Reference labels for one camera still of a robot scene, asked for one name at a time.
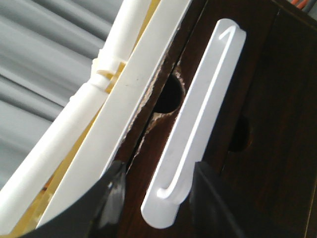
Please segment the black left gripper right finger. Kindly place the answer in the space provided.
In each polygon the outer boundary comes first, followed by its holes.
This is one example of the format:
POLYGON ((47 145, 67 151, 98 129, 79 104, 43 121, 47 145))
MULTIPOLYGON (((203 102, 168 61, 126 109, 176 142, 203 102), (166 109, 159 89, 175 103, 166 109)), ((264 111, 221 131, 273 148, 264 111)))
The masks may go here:
POLYGON ((190 190, 197 238, 249 238, 249 208, 205 162, 196 162, 190 190))

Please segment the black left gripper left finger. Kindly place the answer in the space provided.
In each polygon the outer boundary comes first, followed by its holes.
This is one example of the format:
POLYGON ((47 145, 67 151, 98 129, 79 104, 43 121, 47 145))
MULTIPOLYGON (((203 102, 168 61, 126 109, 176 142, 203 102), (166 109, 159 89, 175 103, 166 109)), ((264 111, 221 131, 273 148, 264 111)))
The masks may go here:
POLYGON ((115 238, 126 191, 126 164, 114 161, 74 204, 23 238, 115 238))

